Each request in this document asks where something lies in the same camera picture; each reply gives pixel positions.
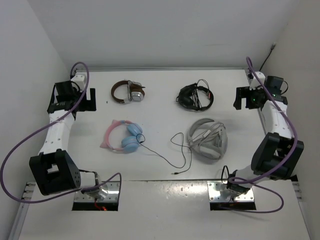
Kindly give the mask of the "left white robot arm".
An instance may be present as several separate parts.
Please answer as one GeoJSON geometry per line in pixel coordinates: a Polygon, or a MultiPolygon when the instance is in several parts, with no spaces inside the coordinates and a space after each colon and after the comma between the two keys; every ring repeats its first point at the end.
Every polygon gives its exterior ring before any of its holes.
{"type": "Polygon", "coordinates": [[[47,108],[50,127],[38,155],[29,160],[29,167],[40,192],[44,196],[80,189],[83,194],[102,200],[106,187],[101,185],[95,171],[88,171],[93,181],[82,185],[80,170],[68,153],[69,138],[77,112],[96,111],[96,91],[90,89],[87,98],[87,80],[58,82],[54,84],[47,108]]]}

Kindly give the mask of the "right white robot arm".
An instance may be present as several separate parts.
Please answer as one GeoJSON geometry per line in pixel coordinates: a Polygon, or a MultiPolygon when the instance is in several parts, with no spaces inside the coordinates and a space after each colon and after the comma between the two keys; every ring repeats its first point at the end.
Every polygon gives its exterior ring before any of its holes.
{"type": "Polygon", "coordinates": [[[287,180],[293,175],[296,164],[304,150],[304,143],[295,141],[294,134],[285,120],[288,101],[281,91],[285,80],[277,76],[262,77],[260,85],[253,76],[250,86],[236,88],[233,106],[242,108],[242,99],[247,109],[260,109],[266,135],[253,154],[251,164],[229,175],[238,181],[262,176],[261,181],[287,180]]]}

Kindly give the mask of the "pink blue cat-ear headphones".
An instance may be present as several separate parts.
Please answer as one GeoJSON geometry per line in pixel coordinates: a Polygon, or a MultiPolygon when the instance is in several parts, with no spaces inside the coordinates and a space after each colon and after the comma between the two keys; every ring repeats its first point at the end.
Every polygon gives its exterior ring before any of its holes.
{"type": "Polygon", "coordinates": [[[99,147],[102,149],[109,149],[115,153],[130,154],[138,149],[140,145],[139,140],[142,134],[143,129],[137,123],[129,120],[114,119],[106,129],[99,147]],[[122,139],[119,146],[113,145],[113,142],[111,141],[111,137],[115,137],[116,133],[120,133],[120,130],[116,129],[125,130],[125,132],[120,135],[122,139]]]}

